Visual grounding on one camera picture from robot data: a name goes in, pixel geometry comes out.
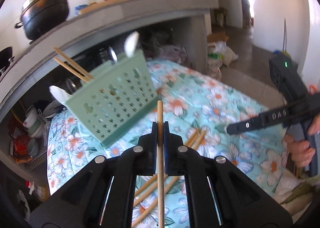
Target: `plastic basket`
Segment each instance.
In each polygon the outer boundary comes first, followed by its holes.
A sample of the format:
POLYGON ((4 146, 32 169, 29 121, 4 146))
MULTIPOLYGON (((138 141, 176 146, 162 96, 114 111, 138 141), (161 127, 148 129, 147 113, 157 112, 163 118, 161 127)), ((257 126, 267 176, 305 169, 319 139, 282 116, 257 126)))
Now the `plastic basket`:
POLYGON ((106 62, 91 74, 94 80, 77 90, 65 105, 108 146, 154 109, 159 98, 142 50, 114 65, 106 62))

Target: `finger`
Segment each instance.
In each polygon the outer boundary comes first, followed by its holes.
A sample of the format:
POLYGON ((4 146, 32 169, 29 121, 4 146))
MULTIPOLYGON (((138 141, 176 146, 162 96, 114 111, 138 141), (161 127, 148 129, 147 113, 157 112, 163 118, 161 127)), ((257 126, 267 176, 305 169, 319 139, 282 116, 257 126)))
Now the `finger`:
POLYGON ((291 159, 295 162, 304 162, 311 160, 315 153, 316 150, 314 148, 308 148, 306 151, 300 154, 292 154, 291 159))
POLYGON ((296 162, 296 167, 298 168, 304 168, 305 166, 308 166, 310 164, 312 159, 302 161, 302 162, 296 162))
POLYGON ((314 135, 316 132, 320 131, 320 114, 313 118, 313 121, 308 129, 309 135, 314 135))
POLYGON ((288 144, 287 150, 292 154, 300 154, 308 149, 310 143, 308 141, 299 141, 288 144))
POLYGON ((294 138, 293 138, 293 136, 290 135, 290 134, 286 134, 286 135, 283 137, 283 139, 284 139, 284 141, 287 142, 288 144, 294 142, 294 138))

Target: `silver screw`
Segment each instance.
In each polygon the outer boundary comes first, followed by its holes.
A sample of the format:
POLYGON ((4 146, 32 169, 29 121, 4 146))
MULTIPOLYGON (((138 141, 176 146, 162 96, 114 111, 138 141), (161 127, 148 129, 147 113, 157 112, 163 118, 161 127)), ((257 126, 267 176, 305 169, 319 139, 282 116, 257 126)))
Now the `silver screw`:
POLYGON ((134 147, 133 147, 133 151, 134 151, 134 152, 141 152, 141 151, 143 151, 143 147, 141 147, 141 146, 134 146, 134 147))
POLYGON ((180 152, 186 152, 187 150, 188 150, 187 146, 179 146, 178 147, 178 151, 180 151, 180 152))
POLYGON ((94 161, 95 161, 96 163, 98 163, 98 164, 99 164, 99 163, 103 163, 104 160, 105 160, 105 159, 104 159, 104 156, 101 156, 101 155, 100 155, 100 156, 96 156, 95 159, 94 159, 94 161))
POLYGON ((223 156, 218 156, 218 157, 216 158, 216 162, 218 162, 218 163, 220 163, 220 164, 223 164, 223 163, 226 162, 226 158, 223 157, 223 156))

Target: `floor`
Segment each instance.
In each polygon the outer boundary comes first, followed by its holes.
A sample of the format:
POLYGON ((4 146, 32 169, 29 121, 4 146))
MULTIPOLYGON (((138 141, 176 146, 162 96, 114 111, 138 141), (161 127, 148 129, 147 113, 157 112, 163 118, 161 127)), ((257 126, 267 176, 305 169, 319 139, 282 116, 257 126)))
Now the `floor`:
MULTIPOLYGON (((213 32, 221 28, 213 27, 213 32)), ((257 100, 268 108, 284 104, 282 95, 275 89, 269 76, 271 52, 254 46, 253 29, 226 27, 227 45, 239 56, 227 68, 223 66, 222 82, 257 100)))

